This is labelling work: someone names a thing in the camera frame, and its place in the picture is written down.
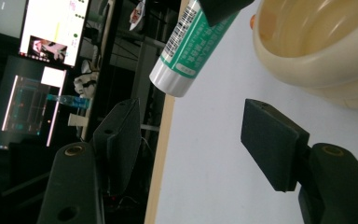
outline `tube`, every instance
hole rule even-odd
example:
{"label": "tube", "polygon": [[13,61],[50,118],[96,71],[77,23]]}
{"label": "tube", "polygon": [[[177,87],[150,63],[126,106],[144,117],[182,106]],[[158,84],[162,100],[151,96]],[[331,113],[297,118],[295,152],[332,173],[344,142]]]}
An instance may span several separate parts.
{"label": "tube", "polygon": [[150,74],[152,83],[184,96],[237,15],[210,27],[198,0],[190,0]]}

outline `desktop screen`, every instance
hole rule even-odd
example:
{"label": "desktop screen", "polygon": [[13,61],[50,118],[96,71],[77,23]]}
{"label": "desktop screen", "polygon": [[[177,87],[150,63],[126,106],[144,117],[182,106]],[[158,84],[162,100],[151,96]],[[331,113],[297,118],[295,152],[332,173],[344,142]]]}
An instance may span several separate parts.
{"label": "desktop screen", "polygon": [[90,0],[28,0],[20,56],[76,65]]}
{"label": "desktop screen", "polygon": [[66,70],[9,56],[0,87],[0,149],[36,141],[49,146],[59,104],[48,94],[62,93]]}

